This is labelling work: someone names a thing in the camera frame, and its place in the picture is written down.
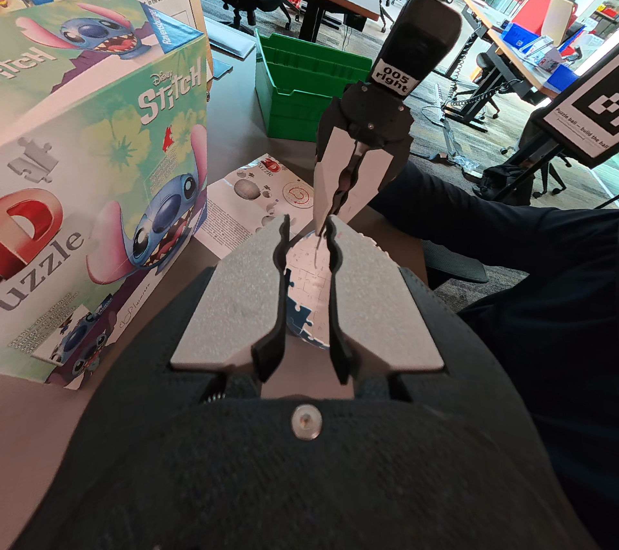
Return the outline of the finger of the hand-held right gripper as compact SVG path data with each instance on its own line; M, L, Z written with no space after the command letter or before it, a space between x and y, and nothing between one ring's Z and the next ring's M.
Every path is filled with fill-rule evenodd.
M332 213L348 223L378 194L393 155L383 149L369 150L353 156L340 176Z
M333 128L322 159L314 168L313 221L316 234L322 234L327 216L337 213L350 222L361 211L358 190L352 190L361 163L361 146L346 130Z

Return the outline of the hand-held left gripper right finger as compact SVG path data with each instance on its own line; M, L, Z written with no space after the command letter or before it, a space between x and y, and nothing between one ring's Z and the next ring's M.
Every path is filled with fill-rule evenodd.
M405 280L409 272L335 215L326 220L326 241L329 354L339 382L444 369Z

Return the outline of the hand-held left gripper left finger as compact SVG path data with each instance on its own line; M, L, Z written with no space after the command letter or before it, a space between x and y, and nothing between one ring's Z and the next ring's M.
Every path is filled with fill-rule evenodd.
M172 355L176 370L266 383L285 352L290 216L278 215L215 268Z

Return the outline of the white puzzle piece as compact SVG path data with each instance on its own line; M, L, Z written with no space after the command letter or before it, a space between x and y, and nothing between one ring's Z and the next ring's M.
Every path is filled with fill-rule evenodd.
M328 247L324 239L326 234L326 219L320 230L315 233L315 248L314 248L314 270L320 272L324 268L324 264L328 262Z

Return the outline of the partly built puzzle ball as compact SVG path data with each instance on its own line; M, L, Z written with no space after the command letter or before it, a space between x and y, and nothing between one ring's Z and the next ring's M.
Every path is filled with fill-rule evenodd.
M286 255L286 273L290 276L286 323L296 337L314 347L328 350L330 253L328 249L328 262L322 271L316 272L313 264L314 235L310 232L300 238Z

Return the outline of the person's right forearm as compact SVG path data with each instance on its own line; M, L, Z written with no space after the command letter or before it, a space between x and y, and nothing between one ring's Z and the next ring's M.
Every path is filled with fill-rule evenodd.
M452 252L550 281L582 285L618 274L618 211L484 201L407 162L370 202L400 231Z

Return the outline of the colourful cardboard puzzle box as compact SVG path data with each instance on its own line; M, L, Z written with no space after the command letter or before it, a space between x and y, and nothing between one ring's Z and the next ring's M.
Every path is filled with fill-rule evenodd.
M1 10L1 375L78 388L205 221L206 35L138 0Z

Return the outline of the green plastic bin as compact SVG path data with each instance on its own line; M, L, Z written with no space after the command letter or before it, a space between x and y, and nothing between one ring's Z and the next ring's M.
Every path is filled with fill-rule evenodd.
M254 33L255 89L267 136L316 141L321 116L349 83L366 81L373 61L289 36Z

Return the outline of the grey mesh office chair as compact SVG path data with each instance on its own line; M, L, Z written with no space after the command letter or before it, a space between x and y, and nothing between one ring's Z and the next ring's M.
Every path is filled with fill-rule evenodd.
M486 269L480 261L426 240L422 240L422 247L430 290L435 290L449 279L476 284L488 283Z

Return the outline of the white paper leaflet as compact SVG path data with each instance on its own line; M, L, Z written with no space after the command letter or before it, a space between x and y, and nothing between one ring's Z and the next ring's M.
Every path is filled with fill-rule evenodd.
M222 259L282 214L293 238L312 223L313 203L311 185L264 154L207 187L207 218L194 236Z

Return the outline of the person's dark clothing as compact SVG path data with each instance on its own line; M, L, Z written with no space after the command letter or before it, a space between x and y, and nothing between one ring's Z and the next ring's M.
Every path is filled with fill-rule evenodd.
M577 515L618 549L618 274L614 287L528 275L459 315L510 376Z

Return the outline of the red plastic bin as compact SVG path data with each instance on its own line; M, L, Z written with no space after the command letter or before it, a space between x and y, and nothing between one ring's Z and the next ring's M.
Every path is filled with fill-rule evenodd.
M541 35L550 2L551 0L527 0L511 22L535 35Z

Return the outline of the black white sign board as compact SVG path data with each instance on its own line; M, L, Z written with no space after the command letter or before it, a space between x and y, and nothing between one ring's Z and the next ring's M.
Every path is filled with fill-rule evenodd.
M618 47L598 61L533 120L577 161L595 168L618 153Z

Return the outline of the black desk frame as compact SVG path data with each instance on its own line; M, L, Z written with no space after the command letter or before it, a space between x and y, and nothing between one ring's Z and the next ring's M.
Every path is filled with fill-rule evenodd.
M498 118L500 109L495 104L494 97L499 94L515 92L523 80L522 74L512 66L510 60L505 59L499 53L499 47L489 35L491 28L475 16L472 16L470 20L475 21L476 26L450 67L452 72L449 74L449 78L452 85L442 105L442 111L445 120L453 120L481 133L487 133L488 129L485 126L486 106L491 105L495 111L492 119ZM471 78L471 82L475 86L468 90L462 90L459 89L460 69L476 40L486 40L491 43L491 46L487 51L477 55L476 65L479 74L475 78Z

